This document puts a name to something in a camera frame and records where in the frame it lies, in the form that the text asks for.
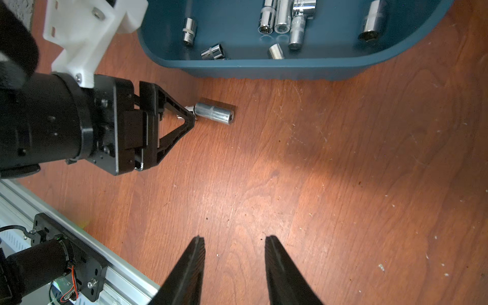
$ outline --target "red wire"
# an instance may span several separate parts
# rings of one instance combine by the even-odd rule
[[[63,295],[63,296],[60,298],[61,303],[65,303],[65,302],[67,302],[67,301],[68,301],[68,300],[64,300],[64,297],[65,297],[65,296],[66,296],[68,293],[70,293],[70,292],[71,292],[73,289],[75,290],[75,293],[76,293],[76,299],[75,299],[75,300],[77,300],[77,299],[78,299],[78,297],[79,297],[79,295],[78,295],[78,287],[77,287],[77,285],[76,285],[76,279],[75,279],[75,266],[70,267],[70,268],[68,268],[68,269],[71,269],[71,279],[72,279],[72,281],[73,281],[73,287],[71,287],[71,289],[70,289],[68,292],[66,292],[66,293],[65,293],[65,294],[64,294],[64,295]]]
[[[73,287],[74,287],[75,293],[76,293],[76,299],[75,300],[77,300],[78,299],[78,287],[76,285],[76,279],[75,279],[75,266],[73,266],[71,268],[71,277],[73,278]]]

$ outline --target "socket wrench socket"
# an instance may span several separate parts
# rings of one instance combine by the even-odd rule
[[[293,0],[278,0],[276,8],[275,32],[278,34],[288,33],[291,26],[291,7]]]
[[[192,18],[186,18],[183,28],[183,43],[187,46],[193,46],[193,40],[197,33],[197,22]]]
[[[315,17],[315,5],[317,0],[294,0],[293,2],[293,16],[305,15],[307,19]]]
[[[196,103],[193,108],[193,112],[196,116],[207,118],[212,121],[224,123],[230,125],[234,121],[234,111],[220,108],[217,106],[211,106],[204,103]]]
[[[307,19],[315,17],[315,4],[317,0],[294,0],[293,20],[290,29],[290,50],[300,50],[303,45],[305,35],[305,25]]]
[[[206,49],[205,51],[202,51],[200,54],[204,61],[225,59],[224,49],[222,49],[220,43]]]
[[[363,23],[358,39],[364,41],[377,40],[385,31],[388,19],[386,0],[375,0],[369,5],[369,12]]]
[[[293,17],[290,29],[290,43],[288,47],[290,50],[300,50],[304,42],[305,34],[305,15],[299,14]]]
[[[268,55],[274,60],[284,60],[283,50],[279,44],[274,44],[268,49]]]
[[[277,0],[264,0],[259,19],[258,32],[263,35],[273,33],[274,20],[276,15]]]

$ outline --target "blue plastic bin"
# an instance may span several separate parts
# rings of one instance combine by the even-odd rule
[[[453,0],[390,0],[384,35],[358,40],[370,0],[317,0],[303,47],[290,52],[288,34],[258,33],[263,0],[149,0],[139,41],[157,64],[196,77],[344,80],[412,47],[442,19]],[[183,44],[186,17],[198,23],[194,46]],[[200,52],[221,43],[230,60],[203,61]],[[268,59],[280,43],[285,60]]]

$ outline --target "wood grain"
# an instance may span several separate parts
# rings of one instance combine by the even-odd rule
[[[21,181],[158,283],[204,236],[202,304],[269,302],[271,234],[328,305],[488,304],[487,14],[456,1],[414,48],[340,82],[196,80],[116,36],[99,73],[235,105],[234,124],[198,120],[145,172],[54,162]]]

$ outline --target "metal screw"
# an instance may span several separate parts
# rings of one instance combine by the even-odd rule
[[[97,284],[98,284],[97,280],[91,279],[91,281],[86,283],[86,286],[88,287],[88,289],[92,289],[93,287],[96,287]]]
[[[64,161],[66,162],[67,165],[74,164],[77,162],[76,160],[72,160],[72,159],[66,159]]]
[[[105,14],[96,7],[93,8],[92,14],[95,16],[96,19],[98,19],[100,21],[105,20]]]
[[[75,80],[78,84],[81,84],[81,73],[78,73],[77,75],[75,75]]]
[[[103,108],[108,108],[108,100],[106,99],[102,99],[100,101],[100,105],[103,107]]]

